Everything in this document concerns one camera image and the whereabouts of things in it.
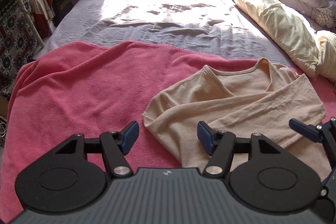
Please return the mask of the beige short-sleeve t-shirt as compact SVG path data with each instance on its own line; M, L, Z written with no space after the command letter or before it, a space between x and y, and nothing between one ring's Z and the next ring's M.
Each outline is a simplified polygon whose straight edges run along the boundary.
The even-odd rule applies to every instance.
M143 113L146 129L183 167L205 168L209 156L197 137L197 124L241 138L259 132L325 178L331 168L323 147L289 128L292 118L318 124L326 117L306 75L259 60L253 67L221 72L208 65L161 91Z

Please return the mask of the pink fleece blanket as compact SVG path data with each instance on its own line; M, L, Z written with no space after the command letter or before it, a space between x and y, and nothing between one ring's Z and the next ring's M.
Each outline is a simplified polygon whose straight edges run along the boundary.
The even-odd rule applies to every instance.
M168 45L73 42L24 65L7 113L1 219L9 222L22 212L14 189L18 173L69 136L96 138L141 122L152 97L204 65L239 71L254 64Z

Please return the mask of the dark patterned cloth cover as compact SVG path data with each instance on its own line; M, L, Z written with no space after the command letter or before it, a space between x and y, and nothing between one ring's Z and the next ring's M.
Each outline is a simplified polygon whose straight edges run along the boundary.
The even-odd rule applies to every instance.
M21 67L33 61L37 39L16 0L1 0L1 96L9 100Z

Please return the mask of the pale yellow duvet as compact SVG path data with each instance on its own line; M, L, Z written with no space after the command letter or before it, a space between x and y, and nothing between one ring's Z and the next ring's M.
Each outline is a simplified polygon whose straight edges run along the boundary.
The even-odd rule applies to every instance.
M234 0L308 77L335 82L335 33L315 31L296 10L278 0Z

